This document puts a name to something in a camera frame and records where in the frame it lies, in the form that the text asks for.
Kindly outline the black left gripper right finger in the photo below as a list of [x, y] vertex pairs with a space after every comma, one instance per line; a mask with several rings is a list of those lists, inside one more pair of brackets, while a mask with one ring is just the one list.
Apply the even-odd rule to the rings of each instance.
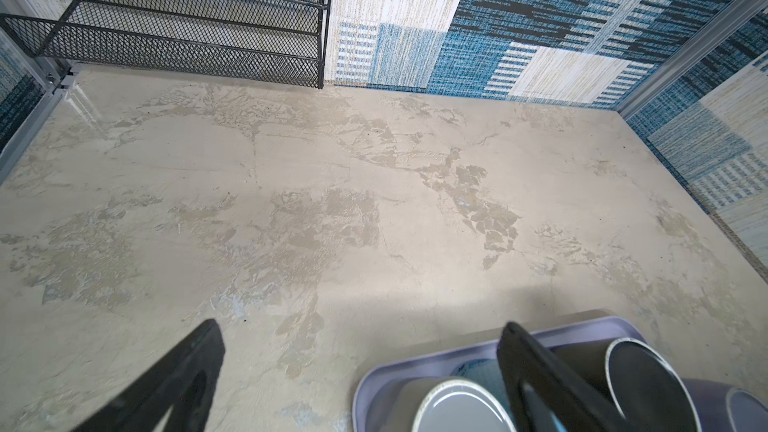
[[568, 431], [631, 431], [615, 406], [520, 324], [503, 328], [497, 359], [518, 431], [539, 431], [526, 398], [531, 388]]

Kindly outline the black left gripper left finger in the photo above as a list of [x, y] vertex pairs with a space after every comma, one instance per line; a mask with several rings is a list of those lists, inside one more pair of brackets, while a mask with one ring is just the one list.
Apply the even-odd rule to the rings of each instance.
[[203, 431], [225, 356], [221, 329], [206, 319], [77, 431]]

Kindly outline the black mug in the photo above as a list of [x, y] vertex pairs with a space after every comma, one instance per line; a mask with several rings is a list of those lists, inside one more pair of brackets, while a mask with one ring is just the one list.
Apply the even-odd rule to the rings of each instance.
[[700, 431], [682, 379], [649, 345], [625, 337], [562, 345], [554, 354], [642, 431]]

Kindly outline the teal blue patterned mug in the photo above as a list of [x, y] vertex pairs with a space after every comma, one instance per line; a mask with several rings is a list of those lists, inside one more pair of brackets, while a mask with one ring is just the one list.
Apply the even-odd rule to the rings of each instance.
[[497, 359], [476, 359], [456, 367], [452, 376], [464, 378], [477, 383], [486, 389], [512, 416], [506, 386]]

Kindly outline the lavender purple mug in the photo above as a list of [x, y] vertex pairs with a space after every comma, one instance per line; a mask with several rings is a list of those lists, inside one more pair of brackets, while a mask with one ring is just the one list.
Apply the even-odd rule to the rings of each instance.
[[683, 380], [704, 432], [767, 432], [767, 406], [735, 386], [703, 379]]

